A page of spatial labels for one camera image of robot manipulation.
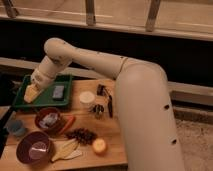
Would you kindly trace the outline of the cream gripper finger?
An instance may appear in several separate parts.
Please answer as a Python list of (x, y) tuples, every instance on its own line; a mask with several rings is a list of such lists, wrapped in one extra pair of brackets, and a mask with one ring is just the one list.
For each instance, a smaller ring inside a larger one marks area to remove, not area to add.
[(41, 93), (41, 89), (36, 84), (30, 84), (26, 87), (24, 101), (27, 103), (33, 102)]

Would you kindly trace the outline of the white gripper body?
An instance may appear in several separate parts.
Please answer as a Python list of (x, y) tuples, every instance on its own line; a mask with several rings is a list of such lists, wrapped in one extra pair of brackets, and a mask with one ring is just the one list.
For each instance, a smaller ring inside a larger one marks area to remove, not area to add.
[(53, 78), (46, 76), (40, 72), (38, 68), (36, 68), (31, 75), (31, 83), (35, 84), (39, 89), (46, 89), (53, 81)]

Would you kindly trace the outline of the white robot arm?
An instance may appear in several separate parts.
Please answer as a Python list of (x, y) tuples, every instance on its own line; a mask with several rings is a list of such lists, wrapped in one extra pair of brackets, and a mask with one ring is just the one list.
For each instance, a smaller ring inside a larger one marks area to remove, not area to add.
[(59, 38), (44, 44), (24, 100), (34, 101), (72, 62), (115, 80), (115, 103), (129, 171), (185, 171), (168, 81), (156, 63), (91, 51)]

